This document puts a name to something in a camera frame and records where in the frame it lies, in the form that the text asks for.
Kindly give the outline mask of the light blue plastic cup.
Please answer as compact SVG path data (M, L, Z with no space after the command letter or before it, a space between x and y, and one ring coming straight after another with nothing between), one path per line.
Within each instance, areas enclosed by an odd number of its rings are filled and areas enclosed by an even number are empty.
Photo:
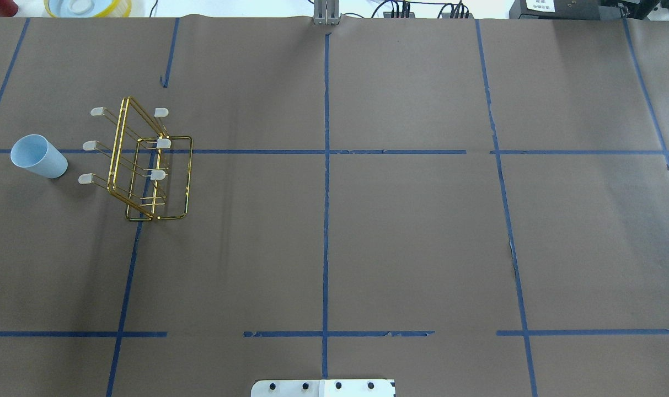
M39 134L20 138L12 146L10 160L17 168L49 179L59 178L68 169L65 156Z

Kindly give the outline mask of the brown paper table cover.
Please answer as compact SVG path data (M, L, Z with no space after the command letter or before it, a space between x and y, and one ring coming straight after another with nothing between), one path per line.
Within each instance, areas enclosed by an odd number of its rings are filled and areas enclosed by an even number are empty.
M77 181L128 96L183 219ZM669 396L669 22L0 18L0 396L364 377Z

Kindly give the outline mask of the white metal mounting plate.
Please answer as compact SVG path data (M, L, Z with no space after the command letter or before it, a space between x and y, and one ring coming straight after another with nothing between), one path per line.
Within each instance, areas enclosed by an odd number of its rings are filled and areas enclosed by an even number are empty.
M254 383L251 396L396 396L389 379L282 379Z

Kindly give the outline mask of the black device with label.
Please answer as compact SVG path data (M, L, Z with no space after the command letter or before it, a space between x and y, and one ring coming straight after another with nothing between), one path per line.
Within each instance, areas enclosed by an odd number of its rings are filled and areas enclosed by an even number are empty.
M514 1L510 19L617 20L626 16L618 5L602 1Z

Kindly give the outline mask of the yellow rimmed plastic bowl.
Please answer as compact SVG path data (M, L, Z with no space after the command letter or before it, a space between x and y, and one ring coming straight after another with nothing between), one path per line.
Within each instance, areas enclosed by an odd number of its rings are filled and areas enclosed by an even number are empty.
M126 18L133 1L43 1L45 11L53 18Z

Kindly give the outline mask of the dark red cylinder object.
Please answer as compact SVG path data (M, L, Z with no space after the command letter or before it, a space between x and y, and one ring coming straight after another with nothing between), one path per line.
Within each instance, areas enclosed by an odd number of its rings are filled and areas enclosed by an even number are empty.
M19 6L13 0L0 0L0 17L14 17L19 12Z

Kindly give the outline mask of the grey aluminium profile post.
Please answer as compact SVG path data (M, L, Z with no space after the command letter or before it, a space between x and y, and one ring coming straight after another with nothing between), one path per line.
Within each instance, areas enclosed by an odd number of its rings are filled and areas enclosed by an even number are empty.
M314 25L316 26L339 25L341 21L339 0L312 0L310 2L313 5Z

